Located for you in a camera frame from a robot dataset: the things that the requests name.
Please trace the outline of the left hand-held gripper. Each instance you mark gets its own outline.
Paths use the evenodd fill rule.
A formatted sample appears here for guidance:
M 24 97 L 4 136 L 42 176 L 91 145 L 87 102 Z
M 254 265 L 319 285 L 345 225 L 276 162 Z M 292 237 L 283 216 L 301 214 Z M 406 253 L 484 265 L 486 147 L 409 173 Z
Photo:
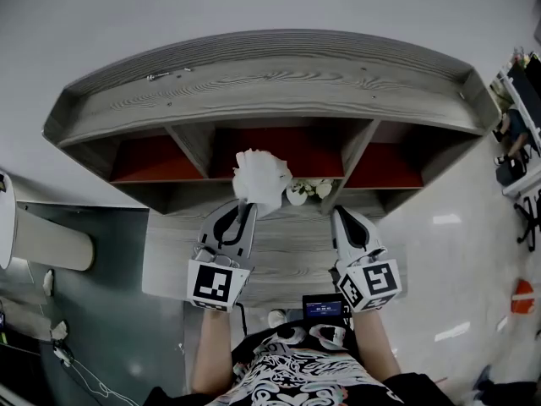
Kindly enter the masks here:
M 237 202 L 217 207 L 203 221 L 198 242 L 189 260 L 187 300 L 204 310 L 230 313 L 251 271 L 247 265 L 254 240 L 257 205 L 238 208 Z M 238 264 L 229 256 L 237 256 Z

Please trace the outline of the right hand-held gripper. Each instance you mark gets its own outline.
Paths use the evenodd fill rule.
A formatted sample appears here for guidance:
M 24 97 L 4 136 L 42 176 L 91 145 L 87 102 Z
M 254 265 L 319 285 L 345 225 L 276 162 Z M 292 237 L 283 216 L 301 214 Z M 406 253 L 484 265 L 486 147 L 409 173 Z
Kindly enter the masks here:
M 343 206 L 331 212 L 333 246 L 339 260 L 330 269 L 332 282 L 352 313 L 377 310 L 401 292 L 396 259 L 385 258 L 377 227 L 364 215 Z

